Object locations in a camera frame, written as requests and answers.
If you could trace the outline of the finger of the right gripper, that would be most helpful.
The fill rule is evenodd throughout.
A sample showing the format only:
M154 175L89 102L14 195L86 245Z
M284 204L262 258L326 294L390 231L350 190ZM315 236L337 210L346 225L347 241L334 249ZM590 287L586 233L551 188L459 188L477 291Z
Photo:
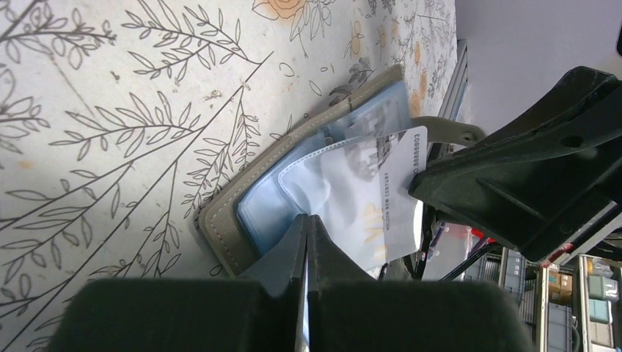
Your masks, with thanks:
M621 80L579 66L503 128L429 163L409 193L529 261L621 250Z

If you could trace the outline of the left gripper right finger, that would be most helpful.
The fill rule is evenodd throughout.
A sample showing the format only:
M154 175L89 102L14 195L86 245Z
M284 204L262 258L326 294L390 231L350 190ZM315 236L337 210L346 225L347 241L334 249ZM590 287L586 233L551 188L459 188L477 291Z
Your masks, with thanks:
M376 280L308 218L312 351L533 351L518 309L482 282Z

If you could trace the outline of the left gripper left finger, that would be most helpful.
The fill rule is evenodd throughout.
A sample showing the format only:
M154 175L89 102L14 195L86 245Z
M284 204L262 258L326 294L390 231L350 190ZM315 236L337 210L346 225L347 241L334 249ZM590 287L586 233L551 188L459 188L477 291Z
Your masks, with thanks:
M298 351L308 218L234 279L99 279L67 308L50 351Z

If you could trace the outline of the white VIP card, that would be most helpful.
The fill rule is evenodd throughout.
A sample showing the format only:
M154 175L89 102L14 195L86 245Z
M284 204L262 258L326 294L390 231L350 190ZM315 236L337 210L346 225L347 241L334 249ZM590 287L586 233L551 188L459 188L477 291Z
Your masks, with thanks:
M417 201L408 184L425 169L423 126L356 139L321 154L328 191L318 215L331 239L365 271L419 249Z

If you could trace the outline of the grey leather card holder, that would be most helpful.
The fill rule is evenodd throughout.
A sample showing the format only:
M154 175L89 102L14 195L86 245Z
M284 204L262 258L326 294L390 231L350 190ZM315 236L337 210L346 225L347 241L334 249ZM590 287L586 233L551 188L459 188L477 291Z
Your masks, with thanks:
M474 125L443 117L411 116L403 69L392 66L299 124L240 171L201 211L198 223L202 234L225 271L240 275L280 242L298 215L319 216L328 197L321 179L321 154L356 139L419 126L428 130L428 145L469 147L485 137ZM420 250L422 203L418 200L417 212L414 220L420 225L416 231Z

